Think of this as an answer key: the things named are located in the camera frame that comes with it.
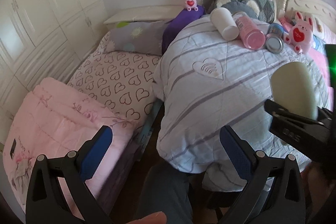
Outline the operator thumb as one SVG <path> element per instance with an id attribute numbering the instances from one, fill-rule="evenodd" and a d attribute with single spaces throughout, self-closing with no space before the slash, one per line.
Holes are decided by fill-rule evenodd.
<path id="1" fill-rule="evenodd" d="M 159 211 L 147 215 L 141 219 L 130 221 L 127 224 L 166 224 L 166 223 L 167 223 L 167 217 L 165 213 Z"/>

